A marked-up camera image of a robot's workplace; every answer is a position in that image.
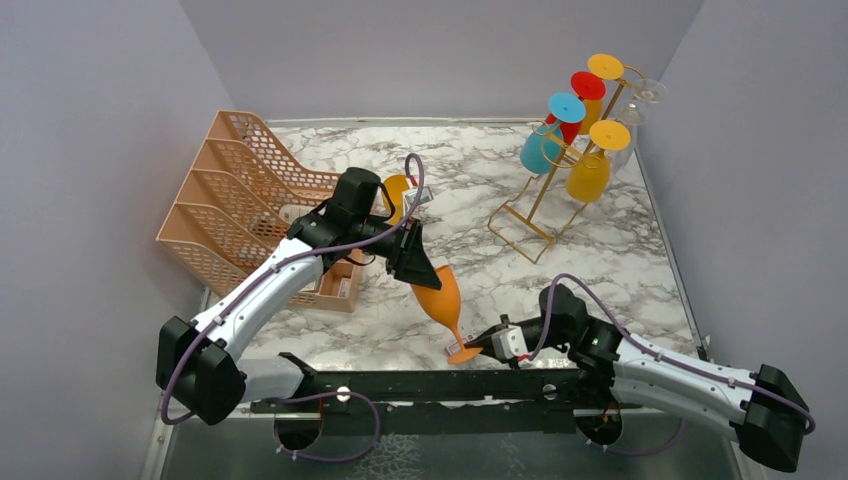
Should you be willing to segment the red white staples box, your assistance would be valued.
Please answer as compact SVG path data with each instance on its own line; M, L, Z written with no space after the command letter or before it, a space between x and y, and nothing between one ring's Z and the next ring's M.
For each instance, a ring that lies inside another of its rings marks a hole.
M467 351L466 346L463 342L464 338L459 337L455 341L453 341L450 345L446 347L446 352L448 354L448 361L450 363L460 363L464 361L465 353Z

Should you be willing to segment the orange plastic wine glass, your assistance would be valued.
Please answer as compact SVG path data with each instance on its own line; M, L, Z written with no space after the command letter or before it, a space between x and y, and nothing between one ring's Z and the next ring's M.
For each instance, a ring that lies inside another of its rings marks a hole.
M450 265L436 269L441 288L412 285L412 291L422 310L436 323L447 328L455 338L458 350L448 356L448 363L457 365L479 355L482 347L466 347L465 337L460 329L461 294Z

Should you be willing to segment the yellow plastic wine glass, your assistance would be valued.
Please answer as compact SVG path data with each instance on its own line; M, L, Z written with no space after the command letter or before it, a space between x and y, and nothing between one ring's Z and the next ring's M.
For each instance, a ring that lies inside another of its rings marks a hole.
M405 174L396 174L383 181L386 192L382 194L385 209L394 211L387 220L390 225L396 225L406 214L410 202L418 191L418 183Z

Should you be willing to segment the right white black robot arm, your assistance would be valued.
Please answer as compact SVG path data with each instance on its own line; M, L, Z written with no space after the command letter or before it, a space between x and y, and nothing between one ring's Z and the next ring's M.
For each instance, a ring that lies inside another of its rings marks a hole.
M796 471L811 415L782 370L721 366L662 348L592 316L561 284L544 288L539 306L539 316L502 320L468 346L512 366L536 348L557 348L584 373L576 384L585 404L612 399L661 410L713 428L764 467Z

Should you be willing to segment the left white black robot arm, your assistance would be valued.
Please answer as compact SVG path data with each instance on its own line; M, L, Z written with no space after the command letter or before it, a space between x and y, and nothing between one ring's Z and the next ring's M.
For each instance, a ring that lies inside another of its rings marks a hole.
M155 383L163 391L160 418L176 425L193 416L215 425L246 401L250 373L238 361L254 336L306 286L355 250L385 260L396 280L441 289L425 253L422 224L397 224L372 214L383 183L349 167L331 197L298 218L270 256L209 309L186 321L166 321L158 335Z

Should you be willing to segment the blue plastic wine glass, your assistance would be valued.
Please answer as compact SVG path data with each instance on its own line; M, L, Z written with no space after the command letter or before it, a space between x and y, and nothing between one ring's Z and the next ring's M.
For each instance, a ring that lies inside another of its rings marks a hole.
M549 173L559 154L570 146L579 134L587 110L574 94L555 93L548 100L549 113L542 124L528 136L519 159L529 172Z

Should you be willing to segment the yellow wine glass right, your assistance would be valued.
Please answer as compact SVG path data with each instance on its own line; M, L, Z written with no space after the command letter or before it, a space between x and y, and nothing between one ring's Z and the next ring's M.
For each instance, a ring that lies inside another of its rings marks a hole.
M590 127L589 138L595 149L581 156L565 182L567 193L582 203L592 203L602 196L611 176L606 153L625 149L631 134L616 120L599 120Z

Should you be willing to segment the red plastic wine glass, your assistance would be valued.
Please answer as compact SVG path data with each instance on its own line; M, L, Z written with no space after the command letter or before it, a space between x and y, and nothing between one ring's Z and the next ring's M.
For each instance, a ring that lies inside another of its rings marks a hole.
M578 135L585 135L599 119L602 100L606 95L604 81L589 71L571 76L572 93L558 92L548 100L548 115L544 124L556 127L562 140L572 144Z

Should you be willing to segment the clear wine glass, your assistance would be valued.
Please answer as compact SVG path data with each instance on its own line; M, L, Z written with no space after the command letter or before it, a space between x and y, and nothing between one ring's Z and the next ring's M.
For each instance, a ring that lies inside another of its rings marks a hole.
M622 150L606 151L613 177L618 175L634 154L639 127L646 122L650 113L649 105L664 101L668 94L665 85L653 79L638 80L631 87L631 91L631 97L619 102L614 110L614 119L624 125L630 133L630 142Z

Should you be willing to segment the yellow wine glass top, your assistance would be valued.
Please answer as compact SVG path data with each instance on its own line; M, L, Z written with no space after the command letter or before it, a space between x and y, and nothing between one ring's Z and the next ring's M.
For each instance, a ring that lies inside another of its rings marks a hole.
M587 135L590 127L601 117L607 94L606 81L618 80L623 73L624 65L617 57L599 53L588 59L587 70L572 75L571 86L586 108L580 135Z

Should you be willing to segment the peach plastic file organizer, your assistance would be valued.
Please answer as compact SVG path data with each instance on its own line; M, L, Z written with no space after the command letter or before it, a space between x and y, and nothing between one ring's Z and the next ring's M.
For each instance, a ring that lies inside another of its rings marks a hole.
M224 297L270 257L340 176L299 163L258 116L219 111L157 241Z

